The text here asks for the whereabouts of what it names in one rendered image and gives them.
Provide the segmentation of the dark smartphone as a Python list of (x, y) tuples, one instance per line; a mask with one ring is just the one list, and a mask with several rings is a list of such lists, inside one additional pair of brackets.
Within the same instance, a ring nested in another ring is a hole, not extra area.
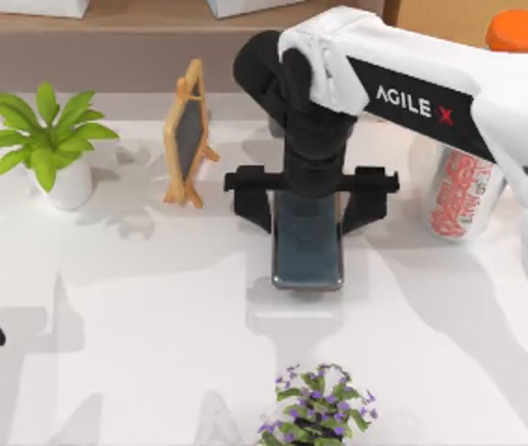
[(278, 289), (337, 291), (344, 282), (338, 194), (307, 199), (273, 195), (271, 281)]

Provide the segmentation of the white box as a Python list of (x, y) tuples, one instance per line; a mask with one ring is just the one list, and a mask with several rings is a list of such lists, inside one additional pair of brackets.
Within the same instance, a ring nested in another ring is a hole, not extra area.
[(220, 20), (276, 7), (292, 6), (305, 0), (206, 0), (213, 16)]
[(0, 0), (0, 13), (81, 19), (90, 0)]

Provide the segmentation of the bottle with orange cap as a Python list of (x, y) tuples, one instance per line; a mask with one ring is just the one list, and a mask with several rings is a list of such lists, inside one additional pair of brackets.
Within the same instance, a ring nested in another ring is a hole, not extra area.
[(488, 25), (485, 42), (493, 51), (528, 52), (528, 10), (497, 13)]

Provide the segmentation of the wooden shelf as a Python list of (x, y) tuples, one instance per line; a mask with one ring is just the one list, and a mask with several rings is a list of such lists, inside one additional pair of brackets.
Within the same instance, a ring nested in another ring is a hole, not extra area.
[(48, 81), (60, 92), (164, 92), (200, 59), (208, 89), (230, 92), (231, 64), (248, 37), (338, 5), (479, 46), (496, 12), (528, 8), (528, 0), (305, 0), (224, 20), (205, 0), (90, 0), (81, 20), (0, 14), (0, 91), (29, 92)]

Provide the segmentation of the green plant in white pot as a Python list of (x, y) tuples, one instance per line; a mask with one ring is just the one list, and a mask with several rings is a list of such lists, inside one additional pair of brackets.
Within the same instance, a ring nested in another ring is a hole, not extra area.
[(104, 114), (92, 106), (96, 92), (86, 90), (58, 104), (54, 86), (40, 84), (35, 105), (0, 92), (0, 176), (21, 166), (54, 207), (72, 211), (88, 202), (93, 178), (84, 156), (101, 140), (117, 140), (118, 133), (101, 121)]

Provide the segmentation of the red and white can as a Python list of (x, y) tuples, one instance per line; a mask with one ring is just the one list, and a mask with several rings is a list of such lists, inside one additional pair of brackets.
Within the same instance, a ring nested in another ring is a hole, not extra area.
[(475, 239), (486, 228), (506, 186), (497, 165), (443, 146), (426, 192), (429, 229), (453, 243)]

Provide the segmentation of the wooden framed blackboard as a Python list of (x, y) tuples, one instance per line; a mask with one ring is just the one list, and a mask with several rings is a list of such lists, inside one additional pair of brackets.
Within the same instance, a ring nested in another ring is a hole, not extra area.
[(190, 202), (196, 208), (203, 207), (194, 179), (202, 161), (217, 162), (219, 155), (209, 146), (204, 68), (199, 59), (192, 60), (177, 81), (164, 122), (163, 142), (169, 179), (164, 201), (180, 205)]

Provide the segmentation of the purple flower plant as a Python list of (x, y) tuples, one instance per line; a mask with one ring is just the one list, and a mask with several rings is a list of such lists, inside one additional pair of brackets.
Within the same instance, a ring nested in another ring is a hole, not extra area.
[(375, 395), (358, 390), (342, 366), (288, 366), (274, 380), (275, 408), (257, 429), (255, 446), (349, 446), (378, 419)]

